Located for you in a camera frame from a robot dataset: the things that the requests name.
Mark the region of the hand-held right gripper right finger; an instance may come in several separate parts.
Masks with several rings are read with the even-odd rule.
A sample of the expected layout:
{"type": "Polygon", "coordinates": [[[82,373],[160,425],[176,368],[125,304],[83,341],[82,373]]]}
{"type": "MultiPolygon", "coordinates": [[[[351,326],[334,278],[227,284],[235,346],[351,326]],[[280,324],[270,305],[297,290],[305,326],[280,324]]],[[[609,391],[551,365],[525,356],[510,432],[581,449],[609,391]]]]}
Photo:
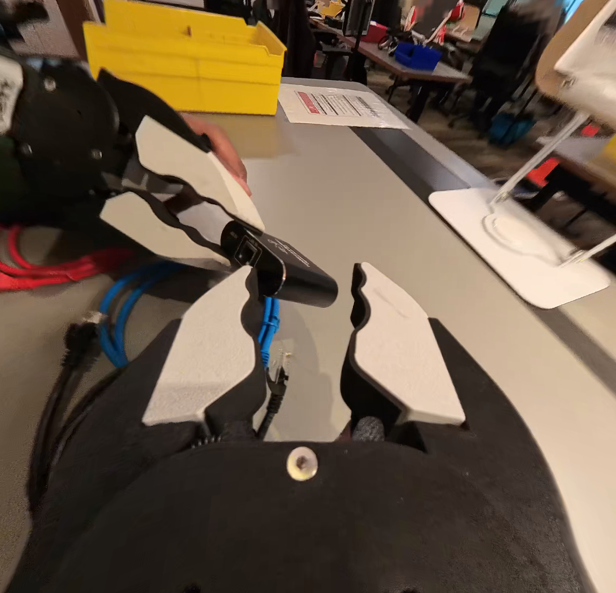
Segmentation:
{"type": "Polygon", "coordinates": [[[352,417],[375,417],[386,428],[463,425],[466,414],[420,304],[365,261],[354,265],[351,294],[340,390],[352,417]]]}

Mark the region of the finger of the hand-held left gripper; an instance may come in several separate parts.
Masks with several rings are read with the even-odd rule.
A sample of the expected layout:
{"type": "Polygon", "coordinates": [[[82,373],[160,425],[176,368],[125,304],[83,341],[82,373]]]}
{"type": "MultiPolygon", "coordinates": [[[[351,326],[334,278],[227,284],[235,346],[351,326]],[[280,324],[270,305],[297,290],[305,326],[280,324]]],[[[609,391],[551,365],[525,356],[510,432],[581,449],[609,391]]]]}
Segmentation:
{"type": "Polygon", "coordinates": [[[213,152],[196,147],[150,116],[138,126],[135,146],[140,164],[149,172],[188,185],[197,196],[218,204],[237,221],[265,231],[251,197],[213,152]]]}
{"type": "Polygon", "coordinates": [[[148,193],[127,191],[108,199],[100,219],[145,249],[187,266],[230,266],[219,246],[181,224],[148,193]]]}

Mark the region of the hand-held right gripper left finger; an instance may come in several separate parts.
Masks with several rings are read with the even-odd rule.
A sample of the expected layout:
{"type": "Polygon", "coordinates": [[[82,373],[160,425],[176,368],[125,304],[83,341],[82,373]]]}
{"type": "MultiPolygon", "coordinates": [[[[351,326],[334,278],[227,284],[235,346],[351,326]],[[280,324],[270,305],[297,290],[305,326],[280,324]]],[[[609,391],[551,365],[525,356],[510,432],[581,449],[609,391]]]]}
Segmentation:
{"type": "Polygon", "coordinates": [[[183,314],[142,416],[147,427],[205,422],[206,411],[253,372],[263,371],[257,327],[243,323],[258,303],[258,281],[243,266],[199,297],[183,314]]]}

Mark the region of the black ethernet port hub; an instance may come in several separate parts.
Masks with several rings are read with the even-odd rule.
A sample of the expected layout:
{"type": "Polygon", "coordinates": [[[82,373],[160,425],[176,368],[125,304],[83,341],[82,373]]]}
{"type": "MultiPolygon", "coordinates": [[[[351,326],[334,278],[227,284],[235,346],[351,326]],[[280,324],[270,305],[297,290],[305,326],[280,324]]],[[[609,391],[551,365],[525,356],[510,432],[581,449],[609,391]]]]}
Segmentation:
{"type": "Polygon", "coordinates": [[[334,304],[338,285],[290,243],[256,233],[236,221],[222,230],[220,246],[235,267],[256,271],[262,296],[319,308],[334,304]]]}

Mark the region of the person's left hand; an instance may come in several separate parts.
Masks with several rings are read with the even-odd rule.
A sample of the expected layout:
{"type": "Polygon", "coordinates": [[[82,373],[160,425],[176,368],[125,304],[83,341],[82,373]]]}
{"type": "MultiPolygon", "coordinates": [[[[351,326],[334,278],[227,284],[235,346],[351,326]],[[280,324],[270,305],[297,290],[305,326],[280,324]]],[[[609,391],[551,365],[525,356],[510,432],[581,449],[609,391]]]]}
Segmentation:
{"type": "Polygon", "coordinates": [[[212,150],[227,171],[240,184],[243,190],[252,196],[248,185],[248,173],[227,133],[218,125],[200,119],[190,113],[181,112],[182,118],[197,135],[206,135],[211,142],[212,150]]]}

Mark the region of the yellow plastic bin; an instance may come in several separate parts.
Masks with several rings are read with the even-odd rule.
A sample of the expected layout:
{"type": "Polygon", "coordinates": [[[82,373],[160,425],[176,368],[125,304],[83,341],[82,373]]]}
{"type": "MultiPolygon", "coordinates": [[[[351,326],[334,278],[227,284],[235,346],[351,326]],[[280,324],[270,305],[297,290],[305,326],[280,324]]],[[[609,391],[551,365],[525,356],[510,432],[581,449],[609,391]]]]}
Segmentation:
{"type": "Polygon", "coordinates": [[[90,72],[105,69],[179,111],[274,116],[287,47],[262,22],[128,0],[104,0],[84,22],[90,72]]]}

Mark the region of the printed paper sheet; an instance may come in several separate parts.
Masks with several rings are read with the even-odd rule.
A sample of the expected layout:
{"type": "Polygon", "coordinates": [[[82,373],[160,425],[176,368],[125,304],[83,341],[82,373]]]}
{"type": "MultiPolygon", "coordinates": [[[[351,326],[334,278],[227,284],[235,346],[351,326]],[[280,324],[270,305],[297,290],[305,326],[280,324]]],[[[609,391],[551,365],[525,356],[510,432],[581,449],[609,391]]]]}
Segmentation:
{"type": "Polygon", "coordinates": [[[288,121],[295,124],[407,128],[405,119],[371,91],[282,84],[278,103],[288,121]]]}

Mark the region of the blue storage bin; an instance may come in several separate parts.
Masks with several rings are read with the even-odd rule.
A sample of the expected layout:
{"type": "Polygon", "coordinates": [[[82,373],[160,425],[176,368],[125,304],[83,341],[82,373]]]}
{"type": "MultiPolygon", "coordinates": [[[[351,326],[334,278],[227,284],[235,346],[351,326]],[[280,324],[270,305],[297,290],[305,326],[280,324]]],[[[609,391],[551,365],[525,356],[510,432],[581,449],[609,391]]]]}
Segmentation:
{"type": "Polygon", "coordinates": [[[394,59],[398,64],[419,72],[434,72],[441,58],[442,51],[413,42],[400,42],[394,51],[394,59]]]}

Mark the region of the teal bag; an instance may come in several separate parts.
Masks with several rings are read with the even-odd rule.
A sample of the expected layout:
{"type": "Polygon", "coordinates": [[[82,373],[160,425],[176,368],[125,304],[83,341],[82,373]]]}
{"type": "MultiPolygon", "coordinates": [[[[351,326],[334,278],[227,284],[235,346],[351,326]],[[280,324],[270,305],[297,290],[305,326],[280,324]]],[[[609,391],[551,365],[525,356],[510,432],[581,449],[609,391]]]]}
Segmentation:
{"type": "Polygon", "coordinates": [[[492,119],[487,137],[490,145],[507,149],[525,137],[535,126],[536,119],[529,114],[502,111],[492,119]]]}

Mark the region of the background work table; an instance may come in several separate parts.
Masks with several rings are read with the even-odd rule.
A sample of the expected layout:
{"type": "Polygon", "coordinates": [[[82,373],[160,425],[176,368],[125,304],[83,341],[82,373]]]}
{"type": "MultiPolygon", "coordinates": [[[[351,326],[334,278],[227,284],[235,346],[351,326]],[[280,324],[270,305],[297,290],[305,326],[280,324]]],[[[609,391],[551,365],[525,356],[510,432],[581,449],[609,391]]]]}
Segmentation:
{"type": "Polygon", "coordinates": [[[393,76],[394,79],[388,92],[388,103],[391,102],[396,89],[405,86],[411,88],[411,96],[405,115],[414,123],[419,121],[432,91],[443,87],[445,84],[454,87],[471,81],[468,74],[456,70],[444,62],[438,62],[433,71],[405,67],[385,50],[380,50],[378,45],[374,43],[356,41],[347,37],[343,35],[341,30],[327,26],[321,19],[311,17],[309,21],[316,38],[328,34],[325,38],[327,42],[321,46],[326,79],[331,79],[333,76],[335,58],[350,58],[353,53],[357,52],[393,76]]]}

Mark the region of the black office chair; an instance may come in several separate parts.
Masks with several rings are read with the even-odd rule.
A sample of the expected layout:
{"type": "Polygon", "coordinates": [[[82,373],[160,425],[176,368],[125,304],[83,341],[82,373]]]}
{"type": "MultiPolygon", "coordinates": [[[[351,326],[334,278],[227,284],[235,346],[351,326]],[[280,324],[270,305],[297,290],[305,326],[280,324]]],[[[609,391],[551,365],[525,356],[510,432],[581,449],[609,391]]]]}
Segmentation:
{"type": "Polygon", "coordinates": [[[518,90],[544,39],[547,19],[505,7],[498,14],[471,68],[474,99],[469,118],[486,135],[493,118],[518,90]]]}

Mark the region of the white panel with tan edge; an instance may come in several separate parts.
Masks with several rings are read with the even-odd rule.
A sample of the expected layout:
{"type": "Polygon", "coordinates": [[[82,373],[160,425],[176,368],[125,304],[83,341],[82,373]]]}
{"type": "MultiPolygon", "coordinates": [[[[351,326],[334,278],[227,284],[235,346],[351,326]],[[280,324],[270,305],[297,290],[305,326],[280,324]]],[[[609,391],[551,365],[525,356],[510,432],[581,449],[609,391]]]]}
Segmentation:
{"type": "Polygon", "coordinates": [[[584,0],[543,50],[540,93],[615,129],[615,0],[584,0]]]}

